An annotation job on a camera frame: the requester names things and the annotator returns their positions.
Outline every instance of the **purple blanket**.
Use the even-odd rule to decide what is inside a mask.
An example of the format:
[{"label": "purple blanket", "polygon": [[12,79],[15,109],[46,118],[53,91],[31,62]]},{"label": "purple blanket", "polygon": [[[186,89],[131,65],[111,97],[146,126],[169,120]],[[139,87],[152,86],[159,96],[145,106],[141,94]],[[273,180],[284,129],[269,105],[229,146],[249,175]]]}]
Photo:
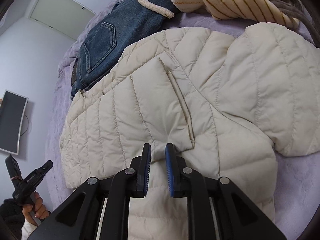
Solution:
[{"label": "purple blanket", "polygon": [[[106,4],[106,9],[91,19],[84,32],[66,52],[58,67],[59,79],[54,91],[45,152],[46,160],[51,159],[53,161],[53,169],[46,177],[54,209],[72,193],[72,190],[65,186],[59,138],[71,104],[70,83],[73,61],[90,29],[111,11],[117,1],[120,0],[114,0],[111,4]],[[216,21],[209,14],[180,13],[172,20],[167,20],[163,29],[197,26],[238,37],[247,26],[252,24],[255,24],[255,22],[251,20]],[[300,24],[298,33],[312,42],[310,34],[303,24]],[[320,153],[295,158],[284,158],[277,155],[277,160],[279,167],[275,192],[276,225],[284,232],[288,240],[295,240],[310,222],[319,205],[320,170],[317,169],[316,164],[320,163]]]}]

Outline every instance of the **white sleeve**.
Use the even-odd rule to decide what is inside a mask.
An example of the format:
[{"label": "white sleeve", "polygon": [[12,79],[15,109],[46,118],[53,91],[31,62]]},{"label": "white sleeve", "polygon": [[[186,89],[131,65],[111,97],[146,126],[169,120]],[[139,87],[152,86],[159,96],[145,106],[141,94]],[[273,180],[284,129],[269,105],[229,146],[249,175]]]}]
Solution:
[{"label": "white sleeve", "polygon": [[27,240],[31,233],[36,230],[36,226],[30,224],[27,220],[24,221],[24,224],[21,228],[22,237],[21,240]]}]

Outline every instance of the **puffer jacket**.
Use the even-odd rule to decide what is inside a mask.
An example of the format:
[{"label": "puffer jacket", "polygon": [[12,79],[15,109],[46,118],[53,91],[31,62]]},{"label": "puffer jacket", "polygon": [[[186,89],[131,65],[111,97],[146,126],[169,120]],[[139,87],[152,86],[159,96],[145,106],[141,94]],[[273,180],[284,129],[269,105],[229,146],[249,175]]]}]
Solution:
[{"label": "puffer jacket", "polygon": [[204,176],[232,179],[271,219],[277,162],[320,150],[320,50],[273,23],[232,36],[168,29],[128,46],[79,91],[60,139],[67,186],[129,167],[150,143],[145,199],[131,199],[129,239],[187,239],[185,199],[170,198],[172,142]]}]

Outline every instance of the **metal screw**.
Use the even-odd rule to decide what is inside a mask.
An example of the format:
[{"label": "metal screw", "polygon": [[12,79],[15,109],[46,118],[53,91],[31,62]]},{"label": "metal screw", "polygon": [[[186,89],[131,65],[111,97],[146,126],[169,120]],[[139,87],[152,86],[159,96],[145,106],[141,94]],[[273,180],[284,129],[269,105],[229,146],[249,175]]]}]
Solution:
[{"label": "metal screw", "polygon": [[88,184],[89,185],[94,185],[94,184],[96,184],[97,183],[97,178],[95,178],[95,177],[92,177],[92,178],[89,178],[88,180],[87,180],[87,182],[88,182]]},{"label": "metal screw", "polygon": [[220,183],[221,184],[229,184],[229,182],[230,182],[230,179],[228,179],[227,177],[222,177],[222,178],[220,178]]},{"label": "metal screw", "polygon": [[124,172],[125,174],[131,175],[134,174],[135,170],[134,168],[127,168]]},{"label": "metal screw", "polygon": [[183,173],[184,174],[190,174],[190,173],[192,173],[192,169],[191,168],[189,168],[189,167],[185,167],[185,168],[183,168]]}]

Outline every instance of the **blue denim jeans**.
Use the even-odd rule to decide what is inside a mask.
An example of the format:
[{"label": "blue denim jeans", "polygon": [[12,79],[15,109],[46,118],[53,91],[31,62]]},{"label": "blue denim jeans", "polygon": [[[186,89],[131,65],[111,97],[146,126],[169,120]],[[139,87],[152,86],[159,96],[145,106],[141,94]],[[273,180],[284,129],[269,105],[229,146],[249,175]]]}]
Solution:
[{"label": "blue denim jeans", "polygon": [[[170,0],[148,0],[174,14],[179,10]],[[71,99],[78,90],[89,90],[108,74],[124,49],[156,33],[166,17],[143,7],[137,0],[117,3],[84,40],[73,72]]]}]

